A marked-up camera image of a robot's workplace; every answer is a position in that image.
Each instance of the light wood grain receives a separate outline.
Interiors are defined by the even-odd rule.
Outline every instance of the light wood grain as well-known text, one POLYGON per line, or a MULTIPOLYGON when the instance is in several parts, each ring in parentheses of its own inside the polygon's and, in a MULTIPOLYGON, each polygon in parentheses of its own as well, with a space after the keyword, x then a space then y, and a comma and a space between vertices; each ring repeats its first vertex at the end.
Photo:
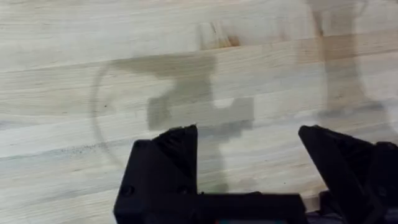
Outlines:
POLYGON ((114 223, 133 142, 199 127, 205 192, 326 187, 297 131, 398 142, 396 1, 3 1, 0 223, 114 223))

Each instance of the wooden table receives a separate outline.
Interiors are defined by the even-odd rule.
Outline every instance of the wooden table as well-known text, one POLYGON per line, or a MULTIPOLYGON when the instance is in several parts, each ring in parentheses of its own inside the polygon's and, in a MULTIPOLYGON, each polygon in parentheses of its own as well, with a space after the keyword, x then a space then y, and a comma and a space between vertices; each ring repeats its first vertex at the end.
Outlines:
POLYGON ((297 135, 398 130, 398 3, 3 1, 0 223, 114 223, 136 139, 199 127, 205 192, 325 190, 297 135))

